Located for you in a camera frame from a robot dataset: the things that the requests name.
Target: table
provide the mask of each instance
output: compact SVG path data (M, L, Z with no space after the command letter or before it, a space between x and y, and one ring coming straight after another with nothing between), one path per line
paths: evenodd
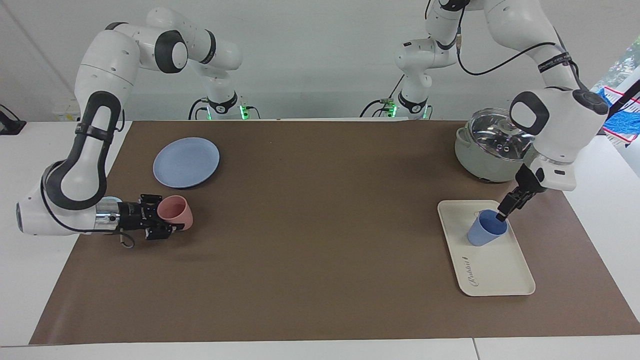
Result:
M72 249L76 236L30 237L15 226L15 202L36 185L43 169L65 158L73 139L73 123L32 123L16 137L0 138L3 177L0 179L0 345L28 343L40 313ZM116 136L108 158L113 164L124 136ZM640 234L633 232L640 213L640 179L603 136L596 137L576 162L578 188L566 193L572 208L607 265L636 317L640 317ZM71 347L13 347L0 349L8 359L60 356L86 358L126 352L145 357L175 354L200 357L317 358L509 358L513 354L542 358L634 358L640 336L597 338L524 338L404 341L318 341L278 343L116 344Z

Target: brown mat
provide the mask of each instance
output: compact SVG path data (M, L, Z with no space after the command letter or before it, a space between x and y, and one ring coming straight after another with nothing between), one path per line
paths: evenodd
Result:
M456 284L436 207L501 200L458 164L460 122L137 122L110 195L174 193L193 228L134 250L81 236L31 344L640 334L560 192L510 218L530 297ZM155 155L187 136L222 161L192 190L160 185Z

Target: pot handle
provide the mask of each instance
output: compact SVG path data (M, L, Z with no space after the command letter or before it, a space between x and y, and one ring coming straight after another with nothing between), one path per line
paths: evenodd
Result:
M463 133L465 130L464 127L461 127L456 131L456 138L462 142L464 146L469 148L471 146L471 142L467 139L467 136Z

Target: pink cup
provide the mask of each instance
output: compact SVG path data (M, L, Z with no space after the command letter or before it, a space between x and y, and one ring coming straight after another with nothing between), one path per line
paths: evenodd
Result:
M164 198L158 205L158 216L169 224L184 224L183 230L193 225L193 214L187 199L180 195Z

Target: blue plate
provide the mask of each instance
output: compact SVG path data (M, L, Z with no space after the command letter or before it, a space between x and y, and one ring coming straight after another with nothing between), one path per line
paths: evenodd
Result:
M212 142L184 138L170 143L156 156L154 176L170 188L191 188L211 177L219 162L220 152Z

